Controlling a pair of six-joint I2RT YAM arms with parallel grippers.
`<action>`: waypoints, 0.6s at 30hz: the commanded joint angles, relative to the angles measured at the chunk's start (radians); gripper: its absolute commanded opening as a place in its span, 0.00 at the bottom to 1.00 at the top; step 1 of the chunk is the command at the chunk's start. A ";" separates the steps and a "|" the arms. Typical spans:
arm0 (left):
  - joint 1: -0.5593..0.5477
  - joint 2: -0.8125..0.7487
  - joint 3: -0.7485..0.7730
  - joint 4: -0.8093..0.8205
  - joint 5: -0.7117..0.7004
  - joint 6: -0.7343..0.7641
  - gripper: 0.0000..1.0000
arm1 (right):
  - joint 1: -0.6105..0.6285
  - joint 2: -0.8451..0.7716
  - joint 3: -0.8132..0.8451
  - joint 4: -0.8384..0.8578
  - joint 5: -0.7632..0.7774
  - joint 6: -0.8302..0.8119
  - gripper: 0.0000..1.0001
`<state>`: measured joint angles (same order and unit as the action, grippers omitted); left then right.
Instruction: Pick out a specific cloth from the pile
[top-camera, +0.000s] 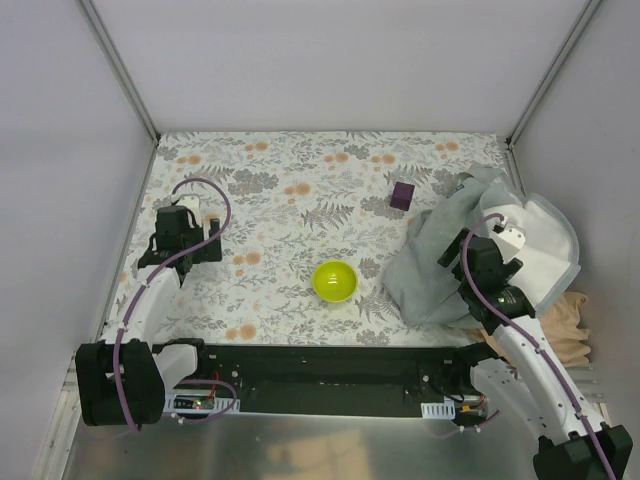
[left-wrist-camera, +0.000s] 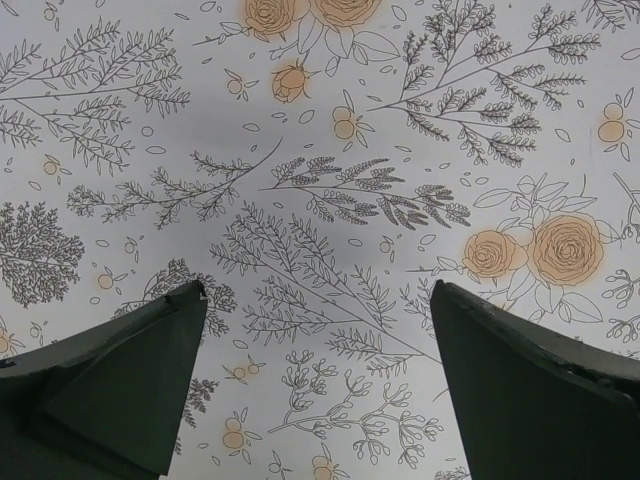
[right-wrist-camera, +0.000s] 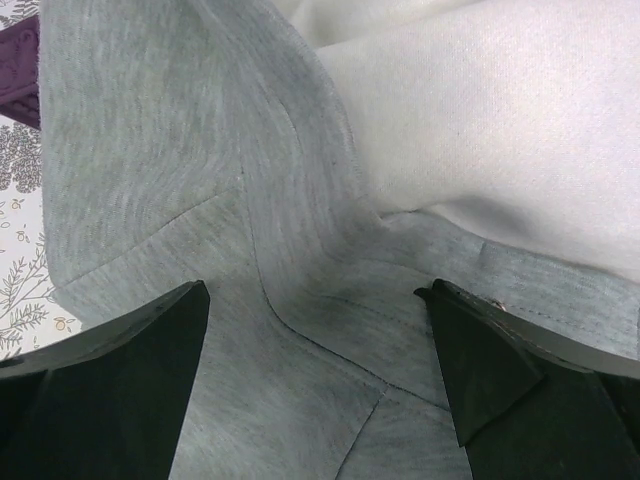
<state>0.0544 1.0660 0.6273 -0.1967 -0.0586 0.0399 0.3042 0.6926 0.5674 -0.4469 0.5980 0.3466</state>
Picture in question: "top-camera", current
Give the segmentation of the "grey sweatshirt cloth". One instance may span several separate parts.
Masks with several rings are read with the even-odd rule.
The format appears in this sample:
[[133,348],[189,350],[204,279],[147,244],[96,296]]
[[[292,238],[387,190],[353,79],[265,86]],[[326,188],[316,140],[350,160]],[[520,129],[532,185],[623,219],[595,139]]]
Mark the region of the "grey sweatshirt cloth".
[[457,292],[449,267],[437,260],[464,228],[480,219],[477,206],[491,186],[508,184],[503,170],[476,166],[459,174],[447,196],[431,210],[421,212],[409,227],[407,241],[391,260],[382,284],[410,327],[448,326],[479,329]]

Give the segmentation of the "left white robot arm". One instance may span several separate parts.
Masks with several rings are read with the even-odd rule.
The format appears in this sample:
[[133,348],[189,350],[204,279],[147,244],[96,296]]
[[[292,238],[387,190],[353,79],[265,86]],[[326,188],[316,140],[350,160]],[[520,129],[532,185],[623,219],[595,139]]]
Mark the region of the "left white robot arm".
[[157,422],[165,395],[197,371],[202,340],[171,341],[152,352],[160,323],[194,265],[222,260],[220,221],[205,224],[187,195],[156,212],[155,232],[138,260],[142,281],[116,323],[75,355],[82,418],[88,426]]

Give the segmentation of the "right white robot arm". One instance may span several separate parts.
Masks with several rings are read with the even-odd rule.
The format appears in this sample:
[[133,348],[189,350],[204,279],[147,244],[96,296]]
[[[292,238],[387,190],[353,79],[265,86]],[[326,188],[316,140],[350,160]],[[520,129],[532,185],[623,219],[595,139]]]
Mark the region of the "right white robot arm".
[[527,247],[510,226],[480,237],[463,229],[438,260],[459,281],[471,316],[502,348],[471,368],[472,386],[536,442],[540,479],[620,479],[633,448],[580,392],[553,351],[538,317],[566,262]]

